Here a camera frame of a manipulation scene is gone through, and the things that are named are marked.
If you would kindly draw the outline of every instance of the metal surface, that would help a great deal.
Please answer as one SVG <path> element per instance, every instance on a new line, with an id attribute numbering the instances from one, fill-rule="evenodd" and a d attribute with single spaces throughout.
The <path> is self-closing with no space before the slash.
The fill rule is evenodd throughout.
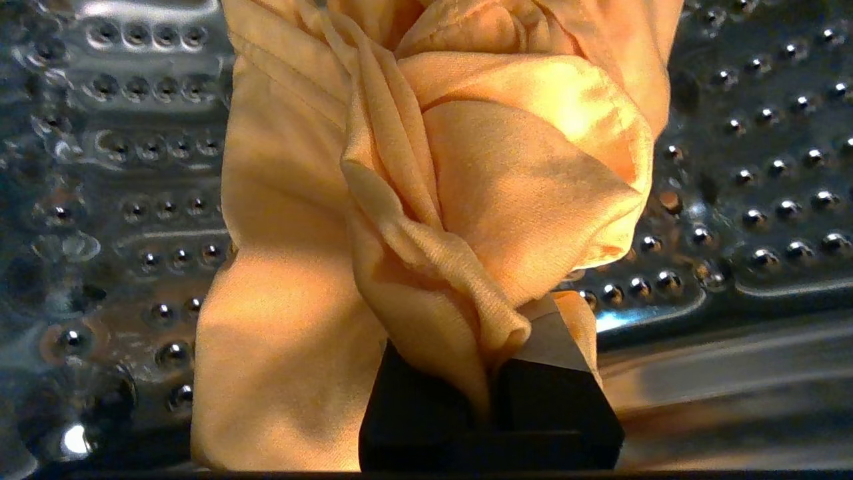
<path id="1" fill-rule="evenodd" d="M 625 466 L 853 465 L 851 20 L 687 1 L 635 247 L 559 287 L 641 345 L 601 360 Z M 232 62 L 216 0 L 0 0 L 0 476 L 185 460 Z"/>
<path id="2" fill-rule="evenodd" d="M 634 250 L 561 288 L 600 330 L 853 302 L 853 3 L 687 2 Z"/>
<path id="3" fill-rule="evenodd" d="M 853 311 L 600 358 L 620 468 L 853 468 Z"/>

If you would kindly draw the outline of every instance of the peach cloth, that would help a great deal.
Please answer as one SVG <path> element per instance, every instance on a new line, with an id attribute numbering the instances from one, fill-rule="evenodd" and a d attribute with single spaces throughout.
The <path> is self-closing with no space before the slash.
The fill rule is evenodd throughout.
<path id="1" fill-rule="evenodd" d="M 223 3 L 237 252 L 201 312 L 195 458 L 356 470 L 386 337 L 487 415 L 516 309 L 630 247 L 681 2 Z M 556 300 L 594 366 L 595 317 Z"/>

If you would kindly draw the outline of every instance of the garment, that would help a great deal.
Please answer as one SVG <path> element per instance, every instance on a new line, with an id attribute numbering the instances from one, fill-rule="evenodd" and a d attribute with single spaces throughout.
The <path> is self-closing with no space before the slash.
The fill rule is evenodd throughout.
<path id="1" fill-rule="evenodd" d="M 197 333 L 195 458 L 356 470 L 390 337 L 489 411 L 516 309 L 630 247 L 680 1 L 224 0 L 235 258 Z M 595 317 L 555 297 L 595 365 Z"/>

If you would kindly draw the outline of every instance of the fabric fold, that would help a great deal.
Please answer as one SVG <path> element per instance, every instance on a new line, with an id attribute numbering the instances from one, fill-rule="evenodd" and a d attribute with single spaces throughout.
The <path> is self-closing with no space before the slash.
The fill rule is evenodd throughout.
<path id="1" fill-rule="evenodd" d="M 517 309 L 630 247 L 680 2 L 223 3 L 237 254 L 200 316 L 194 455 L 357 469 L 386 336 L 485 418 Z M 595 369 L 594 316 L 555 300 Z"/>

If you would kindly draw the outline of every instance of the perforated metal surface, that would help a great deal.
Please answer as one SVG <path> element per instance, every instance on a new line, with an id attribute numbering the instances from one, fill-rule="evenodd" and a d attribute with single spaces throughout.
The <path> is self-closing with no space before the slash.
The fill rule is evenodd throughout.
<path id="1" fill-rule="evenodd" d="M 851 12 L 687 2 L 634 249 L 561 285 L 583 291 L 600 330 L 850 303 Z"/>
<path id="2" fill-rule="evenodd" d="M 635 247 L 560 286 L 604 338 L 851 303 L 850 19 L 842 0 L 688 2 Z M 0 1 L 0 42 L 0 472 L 180 459 L 195 315 L 228 253 L 218 2 Z"/>
<path id="3" fill-rule="evenodd" d="M 2 9 L 0 470 L 15 471 L 188 424 L 194 322 L 228 249 L 233 56 L 215 0 Z"/>

